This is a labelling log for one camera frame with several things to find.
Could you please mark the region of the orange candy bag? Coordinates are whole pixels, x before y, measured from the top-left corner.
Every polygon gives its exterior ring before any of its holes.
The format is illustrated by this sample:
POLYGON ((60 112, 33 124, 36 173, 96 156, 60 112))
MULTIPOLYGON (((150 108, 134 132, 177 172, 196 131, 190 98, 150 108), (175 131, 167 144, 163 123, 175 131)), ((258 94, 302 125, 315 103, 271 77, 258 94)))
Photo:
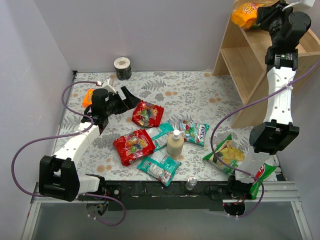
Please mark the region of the orange candy bag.
POLYGON ((231 15, 231 21, 244 30, 257 26, 258 8, 264 3, 246 2, 231 15))

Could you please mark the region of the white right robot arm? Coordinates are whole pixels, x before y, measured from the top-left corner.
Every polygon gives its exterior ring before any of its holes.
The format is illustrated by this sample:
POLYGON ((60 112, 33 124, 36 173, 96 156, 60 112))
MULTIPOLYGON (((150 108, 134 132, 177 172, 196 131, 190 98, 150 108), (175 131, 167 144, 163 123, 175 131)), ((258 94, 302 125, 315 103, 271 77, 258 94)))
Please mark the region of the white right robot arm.
POLYGON ((279 0, 257 9, 256 24, 271 38, 265 55, 267 111, 263 123, 250 132, 250 149, 244 161, 228 177, 228 189, 236 197, 248 195, 264 162, 299 135, 300 129, 294 126, 291 114, 293 83, 298 69, 297 45, 312 22, 304 10, 314 3, 313 0, 292 3, 279 0))

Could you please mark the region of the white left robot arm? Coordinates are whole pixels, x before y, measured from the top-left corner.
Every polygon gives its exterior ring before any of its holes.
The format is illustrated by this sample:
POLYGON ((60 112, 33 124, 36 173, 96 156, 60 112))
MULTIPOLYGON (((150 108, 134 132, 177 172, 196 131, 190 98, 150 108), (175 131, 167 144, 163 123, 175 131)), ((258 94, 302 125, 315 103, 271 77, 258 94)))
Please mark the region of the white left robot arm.
POLYGON ((109 123, 109 116, 119 115, 135 108, 141 101, 125 87, 125 96, 110 85, 110 81, 97 81, 98 88, 91 96, 75 136, 52 156, 44 156, 39 163, 39 193, 46 197, 72 202, 78 195, 103 193, 102 176, 79 176, 77 165, 87 148, 97 139, 109 123))

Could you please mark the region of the red candy bag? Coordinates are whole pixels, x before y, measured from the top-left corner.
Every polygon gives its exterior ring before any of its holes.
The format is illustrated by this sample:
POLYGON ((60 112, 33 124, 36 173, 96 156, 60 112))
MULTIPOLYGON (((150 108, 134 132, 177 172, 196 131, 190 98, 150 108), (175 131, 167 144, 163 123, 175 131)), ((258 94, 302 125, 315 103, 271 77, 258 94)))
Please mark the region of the red candy bag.
POLYGON ((164 108, 153 103, 140 101, 132 114, 132 122, 143 128, 158 127, 164 114, 164 108))
POLYGON ((138 129, 119 137, 113 142, 113 146, 118 152, 121 164, 125 167, 152 154, 156 149, 145 129, 138 129))

